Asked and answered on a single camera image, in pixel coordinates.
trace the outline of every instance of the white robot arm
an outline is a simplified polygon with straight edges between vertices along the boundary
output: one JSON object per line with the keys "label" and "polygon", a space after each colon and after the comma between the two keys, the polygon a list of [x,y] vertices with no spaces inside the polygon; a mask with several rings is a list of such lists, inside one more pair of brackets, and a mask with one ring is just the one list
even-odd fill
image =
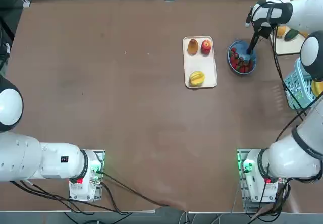
{"label": "white robot arm", "polygon": [[[323,0],[262,0],[249,12],[246,26],[254,25],[249,52],[259,36],[268,38],[273,27],[287,25],[307,32],[300,52],[305,70],[314,81],[323,81]],[[323,100],[319,99],[291,134],[268,149],[253,149],[244,162],[251,200],[274,202],[277,178],[311,178],[322,171]]]}
{"label": "white robot arm", "polygon": [[68,143],[43,143],[9,132],[21,119],[19,90],[0,76],[0,181],[69,179],[70,198],[96,200],[102,162],[91,150]]}

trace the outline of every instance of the yellow fruit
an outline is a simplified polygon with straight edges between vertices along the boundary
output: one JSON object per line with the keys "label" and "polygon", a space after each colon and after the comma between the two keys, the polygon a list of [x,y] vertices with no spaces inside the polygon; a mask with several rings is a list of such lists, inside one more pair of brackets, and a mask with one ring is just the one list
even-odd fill
{"label": "yellow fruit", "polygon": [[277,38],[282,38],[286,32],[286,26],[279,26],[277,29]]}
{"label": "yellow fruit", "polygon": [[205,75],[202,71],[194,71],[190,75],[190,84],[192,86],[198,86],[201,85],[204,82]]}
{"label": "yellow fruit", "polygon": [[315,82],[314,80],[312,80],[311,88],[313,94],[318,97],[318,95],[323,91],[323,82]]}
{"label": "yellow fruit", "polygon": [[301,34],[303,37],[307,38],[308,34],[306,32],[299,31],[299,34]]}

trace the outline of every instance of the white object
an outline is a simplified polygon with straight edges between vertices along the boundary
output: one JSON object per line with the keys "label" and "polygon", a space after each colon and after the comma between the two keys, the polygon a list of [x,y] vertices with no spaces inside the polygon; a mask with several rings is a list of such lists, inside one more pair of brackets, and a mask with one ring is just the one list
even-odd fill
{"label": "white object", "polygon": [[15,124],[23,109],[20,94],[14,89],[5,89],[0,93],[0,122],[10,126]]}
{"label": "white object", "polygon": [[32,177],[41,165],[37,139],[12,132],[0,133],[0,181]]}
{"label": "white object", "polygon": [[[191,39],[198,42],[198,51],[196,55],[191,56],[187,52],[188,43]],[[201,45],[204,40],[209,40],[212,43],[212,48],[209,55],[201,53]],[[188,88],[213,88],[217,85],[217,70],[216,60],[214,57],[213,40],[210,36],[190,36],[183,39],[183,55],[184,55],[184,80]],[[205,75],[205,80],[200,86],[192,86],[189,83],[190,75],[194,71],[202,71]]]}
{"label": "white object", "polygon": [[84,156],[80,149],[69,143],[41,143],[42,161],[32,178],[73,178],[84,167]]}
{"label": "white object", "polygon": [[[263,187],[264,187],[264,179],[260,174],[259,168],[257,165],[257,158],[259,153],[260,153],[260,149],[251,150],[248,154],[248,158],[243,163],[244,165],[249,163],[251,164],[251,167],[249,167],[250,171],[248,173],[245,173],[245,176],[246,176],[246,182],[248,185],[251,201],[253,202],[260,202]],[[278,182],[267,183],[265,191],[263,193],[263,198],[261,201],[274,202],[277,188],[278,188]]]}
{"label": "white object", "polygon": [[[295,30],[306,32],[308,34],[317,32],[323,29],[323,0],[267,0],[275,3],[290,2],[292,5],[292,15],[286,25]],[[260,18],[267,18],[269,8],[260,8],[256,4],[253,8],[253,20],[257,21]],[[282,10],[273,8],[271,19],[280,17]],[[261,26],[270,26],[268,21],[262,22]],[[316,39],[303,39],[302,43],[293,45],[296,52],[300,52],[304,65],[311,65],[318,57],[319,44]],[[277,40],[277,50],[281,45]],[[252,171],[246,175],[251,175],[253,178],[246,178],[249,192],[251,196],[259,195],[260,186],[263,187],[263,176],[259,172],[258,164],[262,168],[266,168],[269,164],[268,175],[276,178],[310,178],[316,176],[320,171],[320,159],[312,156],[318,156],[315,152],[323,154],[323,99],[321,98],[308,112],[304,121],[296,129],[299,137],[306,144],[303,148],[295,141],[292,134],[283,139],[271,144],[267,149],[260,162],[258,162],[259,149],[253,149],[247,156],[247,162],[252,162]]]}
{"label": "white object", "polygon": [[83,155],[69,143],[40,143],[33,137],[0,133],[0,181],[70,179],[84,172],[81,183],[69,182],[70,195],[80,201],[93,201],[100,184],[97,170],[101,170],[101,162],[94,151],[85,150]]}
{"label": "white object", "polygon": [[72,183],[69,181],[70,197],[80,201],[94,201],[97,182],[96,170],[101,170],[101,162],[93,151],[85,150],[88,156],[89,165],[81,183]]}
{"label": "white object", "polygon": [[287,55],[287,54],[299,54],[301,52],[301,47],[305,41],[305,37],[298,34],[293,40],[285,41],[284,36],[282,38],[276,39],[276,53],[277,55]]}
{"label": "white object", "polygon": [[315,37],[309,37],[305,40],[301,53],[301,61],[304,65],[309,66],[314,63],[318,56],[319,42]]}

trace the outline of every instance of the floor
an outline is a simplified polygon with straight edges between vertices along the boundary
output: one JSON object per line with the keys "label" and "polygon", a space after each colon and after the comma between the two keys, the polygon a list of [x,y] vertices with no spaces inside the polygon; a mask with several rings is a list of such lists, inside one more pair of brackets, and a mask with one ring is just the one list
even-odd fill
{"label": "floor", "polygon": [[[161,208],[156,211],[156,214],[150,213],[136,213],[127,219],[120,222],[121,224],[128,223],[153,223],[153,224],[177,224],[179,223],[180,216],[183,212],[172,208]],[[83,216],[77,214],[69,214],[77,223],[83,224],[89,220],[100,220],[105,224],[113,223],[119,220],[121,217],[115,213],[96,213],[93,216]],[[194,220],[194,224],[212,223],[215,219],[215,214],[198,214]],[[189,219],[192,221],[193,214],[189,214]],[[275,221],[275,224],[319,224],[322,221],[323,216],[321,214],[281,214],[279,219]],[[62,213],[0,213],[0,219],[2,224],[69,224],[72,223]],[[221,224],[247,224],[250,218],[243,214],[223,214],[220,218]],[[185,217],[182,218],[181,224],[184,224]]]}

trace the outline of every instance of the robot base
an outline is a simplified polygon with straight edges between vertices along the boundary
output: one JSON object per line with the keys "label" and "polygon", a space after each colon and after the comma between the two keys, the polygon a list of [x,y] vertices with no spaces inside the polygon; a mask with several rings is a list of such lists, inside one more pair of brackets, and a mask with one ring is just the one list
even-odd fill
{"label": "robot base", "polygon": [[96,201],[102,198],[101,180],[103,175],[96,170],[104,172],[105,150],[84,150],[88,156],[88,170],[85,177],[76,183],[69,181],[69,198],[80,201]]}
{"label": "robot base", "polygon": [[[237,151],[242,202],[246,213],[257,212],[262,196],[264,178],[257,164],[260,151],[261,149],[238,149]],[[275,201],[277,189],[278,182],[266,184],[262,206]]]}

